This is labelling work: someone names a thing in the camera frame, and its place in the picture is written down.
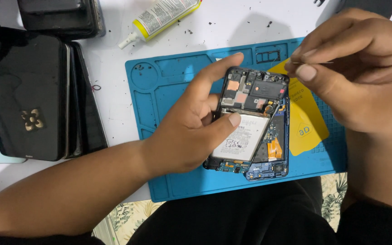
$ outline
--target left hand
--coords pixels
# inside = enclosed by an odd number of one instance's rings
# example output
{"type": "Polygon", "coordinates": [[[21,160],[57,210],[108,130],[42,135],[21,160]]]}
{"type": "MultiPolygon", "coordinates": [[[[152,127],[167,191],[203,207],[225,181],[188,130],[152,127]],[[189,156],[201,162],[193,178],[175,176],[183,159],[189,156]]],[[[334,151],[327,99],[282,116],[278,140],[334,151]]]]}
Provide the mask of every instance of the left hand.
{"type": "Polygon", "coordinates": [[[151,177],[197,168],[237,128],[241,122],[238,113],[211,123],[220,98],[210,90],[213,82],[231,66],[239,66],[243,58],[236,53],[202,69],[154,134],[143,141],[143,163],[151,177]]]}

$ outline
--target battery label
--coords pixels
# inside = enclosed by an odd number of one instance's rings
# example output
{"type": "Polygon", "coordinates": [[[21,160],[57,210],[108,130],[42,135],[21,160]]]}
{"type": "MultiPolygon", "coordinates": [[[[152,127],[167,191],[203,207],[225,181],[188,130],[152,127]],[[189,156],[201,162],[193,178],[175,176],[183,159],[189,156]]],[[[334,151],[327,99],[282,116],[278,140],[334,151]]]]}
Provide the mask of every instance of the battery label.
{"type": "Polygon", "coordinates": [[[211,156],[249,162],[259,146],[269,119],[254,115],[241,115],[238,128],[226,138],[211,156]]]}

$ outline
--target black pants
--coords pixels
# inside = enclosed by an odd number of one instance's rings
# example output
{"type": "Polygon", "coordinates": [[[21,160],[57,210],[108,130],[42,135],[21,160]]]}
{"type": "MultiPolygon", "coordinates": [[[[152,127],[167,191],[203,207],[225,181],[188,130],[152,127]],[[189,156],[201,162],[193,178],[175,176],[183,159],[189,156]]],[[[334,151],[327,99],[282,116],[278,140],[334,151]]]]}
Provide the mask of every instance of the black pants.
{"type": "Polygon", "coordinates": [[[321,221],[321,205],[320,177],[168,201],[128,244],[276,244],[298,222],[321,221]]]}

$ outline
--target yellow glue tube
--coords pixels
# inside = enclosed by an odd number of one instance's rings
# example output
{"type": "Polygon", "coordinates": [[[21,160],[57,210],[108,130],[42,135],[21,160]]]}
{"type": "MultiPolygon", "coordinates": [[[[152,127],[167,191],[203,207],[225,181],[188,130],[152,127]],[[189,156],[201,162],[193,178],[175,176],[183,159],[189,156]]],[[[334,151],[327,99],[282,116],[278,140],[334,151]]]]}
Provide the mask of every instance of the yellow glue tube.
{"type": "Polygon", "coordinates": [[[119,48],[123,49],[137,39],[145,42],[151,40],[177,20],[199,8],[201,3],[202,0],[156,0],[132,22],[133,32],[119,44],[119,48]]]}

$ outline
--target fingernail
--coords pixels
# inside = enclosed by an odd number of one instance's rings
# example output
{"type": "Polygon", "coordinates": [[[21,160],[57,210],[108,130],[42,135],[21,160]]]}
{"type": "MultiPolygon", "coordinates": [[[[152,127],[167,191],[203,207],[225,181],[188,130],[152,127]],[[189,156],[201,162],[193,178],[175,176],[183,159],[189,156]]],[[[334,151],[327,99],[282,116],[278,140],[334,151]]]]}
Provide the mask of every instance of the fingernail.
{"type": "Polygon", "coordinates": [[[301,81],[311,81],[317,75],[317,70],[308,64],[303,64],[297,68],[296,75],[301,81]]]}
{"type": "Polygon", "coordinates": [[[241,122],[241,116],[238,113],[233,113],[229,116],[229,121],[231,122],[232,126],[236,127],[241,122]]]}
{"type": "Polygon", "coordinates": [[[296,55],[298,55],[298,54],[301,52],[301,49],[302,49],[301,46],[297,47],[296,50],[291,54],[291,56],[296,56],[296,55]]]}
{"type": "Polygon", "coordinates": [[[315,53],[316,51],[317,51],[317,48],[302,54],[302,57],[308,57],[311,54],[315,53]]]}

